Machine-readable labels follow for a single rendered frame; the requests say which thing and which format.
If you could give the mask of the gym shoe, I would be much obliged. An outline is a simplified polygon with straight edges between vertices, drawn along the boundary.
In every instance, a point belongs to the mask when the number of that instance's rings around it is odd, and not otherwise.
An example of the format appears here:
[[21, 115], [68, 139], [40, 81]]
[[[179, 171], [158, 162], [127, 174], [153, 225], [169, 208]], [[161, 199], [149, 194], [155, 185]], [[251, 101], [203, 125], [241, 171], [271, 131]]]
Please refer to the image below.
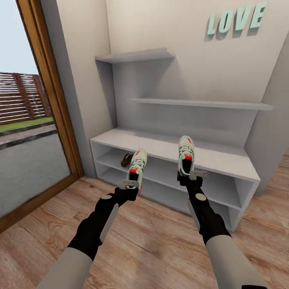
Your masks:
[[184, 135], [179, 142], [179, 166], [178, 172], [181, 176], [190, 176], [194, 171], [195, 147], [190, 136]]
[[138, 187], [127, 186], [129, 189], [138, 189], [137, 196], [140, 195], [142, 190], [142, 176], [144, 168], [147, 164], [147, 152], [145, 149], [138, 149], [131, 161], [131, 166], [128, 171], [127, 180], [135, 180], [139, 182]]

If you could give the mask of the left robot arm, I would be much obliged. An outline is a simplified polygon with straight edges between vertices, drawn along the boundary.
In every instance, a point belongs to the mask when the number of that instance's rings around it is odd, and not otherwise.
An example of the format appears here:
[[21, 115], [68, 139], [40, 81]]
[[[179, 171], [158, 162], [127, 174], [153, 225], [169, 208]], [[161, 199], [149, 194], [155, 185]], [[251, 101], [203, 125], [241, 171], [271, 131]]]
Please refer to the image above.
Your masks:
[[138, 189], [127, 186], [138, 187], [139, 182], [122, 179], [115, 193], [100, 197], [95, 211], [80, 223], [74, 238], [35, 289], [82, 289], [98, 246], [102, 245], [119, 207], [136, 200]]

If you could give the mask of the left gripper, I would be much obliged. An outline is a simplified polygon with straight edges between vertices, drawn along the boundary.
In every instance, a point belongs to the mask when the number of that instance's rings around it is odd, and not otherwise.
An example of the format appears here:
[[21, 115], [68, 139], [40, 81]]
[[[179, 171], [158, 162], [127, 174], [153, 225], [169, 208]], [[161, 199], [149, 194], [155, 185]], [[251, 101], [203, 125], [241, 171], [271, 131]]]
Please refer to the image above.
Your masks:
[[129, 189], [128, 188], [128, 189], [122, 190], [122, 189], [119, 189], [117, 187], [117, 188], [115, 188], [115, 193], [122, 194], [122, 196], [124, 198], [124, 202], [123, 202], [123, 204], [124, 204], [126, 201], [135, 201], [136, 200], [138, 189]]

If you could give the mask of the sandal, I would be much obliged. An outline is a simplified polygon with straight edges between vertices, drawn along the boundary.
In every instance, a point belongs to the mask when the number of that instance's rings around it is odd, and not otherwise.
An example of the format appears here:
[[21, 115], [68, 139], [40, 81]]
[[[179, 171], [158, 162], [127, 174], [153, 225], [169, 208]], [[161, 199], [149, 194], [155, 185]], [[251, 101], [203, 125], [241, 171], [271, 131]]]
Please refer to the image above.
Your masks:
[[121, 161], [121, 166], [122, 167], [127, 167], [127, 164], [130, 163], [132, 161], [134, 155], [126, 155], [123, 159], [123, 161]]

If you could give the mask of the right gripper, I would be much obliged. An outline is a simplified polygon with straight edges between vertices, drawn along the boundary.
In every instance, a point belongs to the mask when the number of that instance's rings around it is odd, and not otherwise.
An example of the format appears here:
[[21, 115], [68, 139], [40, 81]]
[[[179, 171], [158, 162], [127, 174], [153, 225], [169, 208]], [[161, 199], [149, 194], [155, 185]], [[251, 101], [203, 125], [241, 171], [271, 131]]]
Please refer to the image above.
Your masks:
[[190, 186], [202, 186], [203, 178], [201, 176], [196, 177], [196, 180], [190, 180], [189, 176], [181, 176], [180, 173], [177, 174], [177, 180], [180, 181], [181, 186], [186, 186], [187, 190]]

